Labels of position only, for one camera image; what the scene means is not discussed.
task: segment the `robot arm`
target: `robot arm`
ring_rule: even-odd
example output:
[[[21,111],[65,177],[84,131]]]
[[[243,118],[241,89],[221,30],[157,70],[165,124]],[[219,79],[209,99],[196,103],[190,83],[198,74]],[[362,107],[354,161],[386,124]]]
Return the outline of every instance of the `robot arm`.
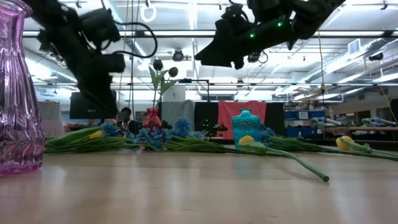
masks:
[[[116,115],[109,73],[123,72],[126,65],[122,54],[101,53],[104,41],[110,44],[120,40],[111,11],[101,8],[78,16],[74,9],[57,0],[26,3],[34,12],[33,19],[44,28],[37,38],[40,48],[55,49],[65,59],[82,94],[107,114]]]
[[[243,57],[286,42],[289,50],[298,39],[310,38],[330,14],[345,0],[248,0],[255,22],[252,24],[242,4],[226,8],[222,19],[215,22],[213,41],[195,59],[202,65],[243,67]]]

